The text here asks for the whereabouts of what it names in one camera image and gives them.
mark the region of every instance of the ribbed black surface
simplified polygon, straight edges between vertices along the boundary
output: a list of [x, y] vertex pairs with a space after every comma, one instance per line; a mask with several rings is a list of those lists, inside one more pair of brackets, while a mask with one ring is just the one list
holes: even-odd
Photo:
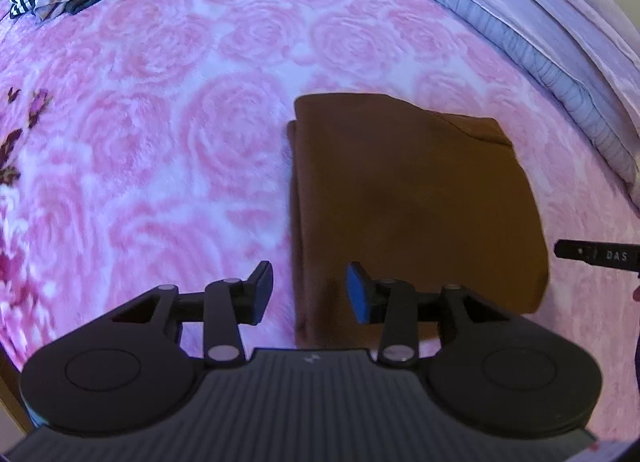
[[409, 372], [364, 351], [259, 350], [209, 374], [171, 418], [111, 439], [41, 428], [10, 462], [561, 462], [593, 442], [584, 431], [504, 440], [439, 410]]

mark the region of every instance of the circular pad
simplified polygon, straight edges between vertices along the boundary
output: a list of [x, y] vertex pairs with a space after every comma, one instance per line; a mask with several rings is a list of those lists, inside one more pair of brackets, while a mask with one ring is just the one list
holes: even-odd
[[598, 365], [577, 345], [523, 323], [473, 325], [438, 352], [426, 370], [436, 400], [499, 436], [531, 439], [584, 427], [602, 388]]
[[32, 413], [72, 434], [132, 431], [180, 405], [194, 381], [189, 356], [160, 330], [94, 321], [36, 352], [20, 378]]
[[123, 350], [89, 350], [66, 365], [66, 376], [88, 392], [108, 392], [131, 383], [140, 374], [140, 361]]
[[484, 376], [507, 390], [540, 390], [556, 378], [556, 363], [536, 350], [507, 348], [482, 362]]

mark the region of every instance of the pink floral blanket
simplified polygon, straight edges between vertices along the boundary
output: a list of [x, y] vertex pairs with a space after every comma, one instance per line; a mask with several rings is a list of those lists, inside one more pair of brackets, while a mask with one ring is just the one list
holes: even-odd
[[[550, 248], [640, 237], [621, 181], [564, 109], [432, 0], [104, 0], [40, 27], [6, 16], [0, 141], [22, 130], [5, 164], [19, 177], [0, 186], [12, 360], [155, 285], [199, 291], [262, 259], [273, 297], [242, 337], [294, 346], [285, 126], [297, 96], [337, 90], [496, 118]], [[634, 288], [630, 273], [552, 259], [533, 316], [600, 363], [590, 426], [605, 438], [640, 433]], [[198, 354], [197, 329], [183, 346]]]

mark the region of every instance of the brown cloth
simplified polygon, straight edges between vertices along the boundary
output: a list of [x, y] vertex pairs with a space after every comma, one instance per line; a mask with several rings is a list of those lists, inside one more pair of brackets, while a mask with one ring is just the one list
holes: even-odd
[[[300, 347], [377, 347], [358, 325], [350, 261], [419, 291], [465, 285], [532, 313], [548, 281], [540, 217], [510, 140], [494, 119], [417, 108], [386, 95], [295, 102], [288, 128], [296, 338]], [[435, 337], [420, 325], [420, 337]]]

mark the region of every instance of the bed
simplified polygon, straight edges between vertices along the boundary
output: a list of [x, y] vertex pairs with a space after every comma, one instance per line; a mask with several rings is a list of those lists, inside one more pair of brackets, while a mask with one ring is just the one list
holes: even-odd
[[[5, 16], [0, 137], [24, 129], [20, 177], [0, 186], [0, 341], [15, 365], [153, 286], [199, 291], [262, 259], [273, 297], [242, 338], [293, 347], [285, 127], [297, 96], [334, 91], [497, 119], [550, 250], [559, 238], [639, 241], [623, 181], [564, 106], [435, 0], [104, 0], [39, 27]], [[48, 104], [29, 129], [38, 92]], [[635, 439], [637, 282], [550, 261], [532, 319], [598, 360], [592, 431]], [[182, 346], [202, 354], [196, 327]]]

